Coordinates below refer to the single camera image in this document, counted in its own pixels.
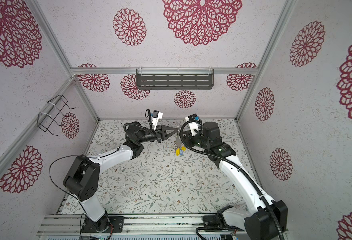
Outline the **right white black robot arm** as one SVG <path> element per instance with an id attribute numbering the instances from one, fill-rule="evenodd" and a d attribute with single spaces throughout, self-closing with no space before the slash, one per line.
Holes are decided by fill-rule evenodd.
<path id="1" fill-rule="evenodd" d="M 196 229 L 199 238 L 200 231 L 243 231 L 251 240 L 285 238 L 288 207 L 283 201 L 275 201 L 253 180 L 234 149 L 223 142 L 217 123 L 187 120 L 179 135 L 187 149 L 207 156 L 228 177 L 247 205 L 246 211 L 228 206 L 213 217 L 204 217 L 204 226 Z"/>

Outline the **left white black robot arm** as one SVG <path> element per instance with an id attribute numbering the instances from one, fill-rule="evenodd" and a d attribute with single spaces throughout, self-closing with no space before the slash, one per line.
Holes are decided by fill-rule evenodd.
<path id="1" fill-rule="evenodd" d="M 123 129 L 125 142 L 117 149 L 93 157 L 77 155 L 63 180 L 64 187 L 84 210 L 85 225 L 94 232 L 102 233 L 111 227 L 108 213 L 96 194 L 100 176 L 110 168 L 138 157 L 144 150 L 143 143 L 160 143 L 179 131 L 162 125 L 149 129 L 139 122 L 126 123 Z"/>

